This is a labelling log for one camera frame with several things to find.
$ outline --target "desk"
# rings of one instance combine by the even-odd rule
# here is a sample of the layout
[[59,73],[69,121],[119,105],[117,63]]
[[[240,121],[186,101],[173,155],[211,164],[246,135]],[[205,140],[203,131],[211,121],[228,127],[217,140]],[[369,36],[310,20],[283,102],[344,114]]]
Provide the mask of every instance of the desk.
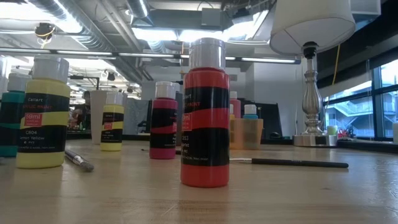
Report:
[[339,161],[349,169],[234,162],[229,185],[198,189],[180,183],[180,156],[149,159],[149,143],[125,141],[101,152],[90,140],[67,142],[95,165],[0,166],[0,223],[398,223],[398,157],[346,149],[262,146],[231,157]]

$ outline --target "white lampshade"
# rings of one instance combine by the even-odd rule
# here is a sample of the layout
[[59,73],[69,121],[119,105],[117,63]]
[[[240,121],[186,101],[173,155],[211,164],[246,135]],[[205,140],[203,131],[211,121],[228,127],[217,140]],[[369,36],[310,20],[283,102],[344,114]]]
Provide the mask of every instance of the white lampshade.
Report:
[[278,0],[270,47],[282,55],[297,55],[305,43],[315,42],[321,52],[354,32],[349,0]]

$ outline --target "person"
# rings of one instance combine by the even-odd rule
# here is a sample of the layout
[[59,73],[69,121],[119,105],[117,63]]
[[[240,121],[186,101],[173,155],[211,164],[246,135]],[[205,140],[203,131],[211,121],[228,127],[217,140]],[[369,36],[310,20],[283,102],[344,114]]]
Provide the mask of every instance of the person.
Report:
[[77,125],[82,125],[86,130],[91,129],[91,107],[90,107],[90,91],[83,93],[85,103],[75,106],[72,118],[76,120]]

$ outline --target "silver lamp base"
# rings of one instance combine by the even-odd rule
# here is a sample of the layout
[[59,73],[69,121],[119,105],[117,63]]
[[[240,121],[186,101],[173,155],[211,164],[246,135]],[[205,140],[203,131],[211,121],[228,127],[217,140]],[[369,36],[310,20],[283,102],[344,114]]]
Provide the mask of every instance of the silver lamp base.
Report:
[[295,135],[293,145],[301,147],[333,147],[337,145],[336,135]]

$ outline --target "lamp stand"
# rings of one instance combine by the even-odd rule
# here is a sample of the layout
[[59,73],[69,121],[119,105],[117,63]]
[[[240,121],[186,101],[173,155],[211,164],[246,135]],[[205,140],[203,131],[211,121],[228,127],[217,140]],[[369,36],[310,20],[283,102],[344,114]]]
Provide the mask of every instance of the lamp stand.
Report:
[[330,147],[336,146],[337,143],[337,136],[326,135],[319,128],[318,114],[323,105],[317,87],[317,47],[318,45],[314,42],[308,42],[303,47],[303,53],[307,59],[307,71],[304,74],[307,86],[303,99],[307,129],[302,134],[293,136],[294,146]]

